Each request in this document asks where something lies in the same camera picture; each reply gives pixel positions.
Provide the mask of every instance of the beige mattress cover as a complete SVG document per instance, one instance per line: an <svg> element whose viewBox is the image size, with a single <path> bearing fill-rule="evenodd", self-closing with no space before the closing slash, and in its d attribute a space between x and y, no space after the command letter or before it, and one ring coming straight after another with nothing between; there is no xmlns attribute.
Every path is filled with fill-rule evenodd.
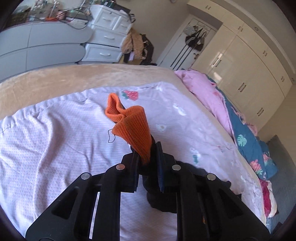
<svg viewBox="0 0 296 241"><path fill-rule="evenodd" d="M81 92L102 86L141 86L148 83L168 82L191 99L208 115L226 141L231 137L217 119L190 93L173 71L156 66L124 64L69 65L30 71L12 77L0 84L0 119L13 115L19 109L54 97ZM238 152L240 161L253 179L259 179ZM263 215L261 221L266 224Z"/></svg>

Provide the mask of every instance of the orange sock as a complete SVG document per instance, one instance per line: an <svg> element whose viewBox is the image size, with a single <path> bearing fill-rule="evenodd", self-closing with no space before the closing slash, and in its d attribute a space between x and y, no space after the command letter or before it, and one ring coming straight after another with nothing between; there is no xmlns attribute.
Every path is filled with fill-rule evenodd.
<svg viewBox="0 0 296 241"><path fill-rule="evenodd" d="M143 165L150 161L151 134L142 106L124 109L119 97L111 93L108 97L106 116L116 122L112 133L123 138L141 156Z"/></svg>

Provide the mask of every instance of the loose thread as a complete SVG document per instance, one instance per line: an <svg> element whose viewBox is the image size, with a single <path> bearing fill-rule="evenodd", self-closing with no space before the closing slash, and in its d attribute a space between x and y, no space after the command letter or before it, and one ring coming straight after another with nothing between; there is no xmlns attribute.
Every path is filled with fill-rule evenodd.
<svg viewBox="0 0 296 241"><path fill-rule="evenodd" d="M113 130L113 128L110 129L110 130L108 130L108 136L109 136L108 143L114 142L115 141L115 138L116 138L116 136L114 135L114 140L110 142L110 134L109 134L109 131L111 131L111 130Z"/></svg>

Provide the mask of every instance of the green leaf print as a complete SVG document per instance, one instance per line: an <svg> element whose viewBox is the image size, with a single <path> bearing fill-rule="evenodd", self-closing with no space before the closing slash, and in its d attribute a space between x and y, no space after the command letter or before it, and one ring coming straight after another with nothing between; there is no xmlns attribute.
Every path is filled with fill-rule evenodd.
<svg viewBox="0 0 296 241"><path fill-rule="evenodd" d="M244 147L244 146L246 145L246 143L247 143L247 139L244 138L243 135L239 135L239 136L237 137L237 144L238 144L239 146Z"/></svg>

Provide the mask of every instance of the strawberry print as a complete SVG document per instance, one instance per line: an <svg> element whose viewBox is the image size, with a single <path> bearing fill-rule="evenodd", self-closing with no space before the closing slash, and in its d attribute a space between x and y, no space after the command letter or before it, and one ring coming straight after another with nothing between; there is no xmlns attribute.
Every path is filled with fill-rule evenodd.
<svg viewBox="0 0 296 241"><path fill-rule="evenodd" d="M124 90L121 93L125 99L131 99L133 101L136 101L138 99L138 92L137 91Z"/></svg>

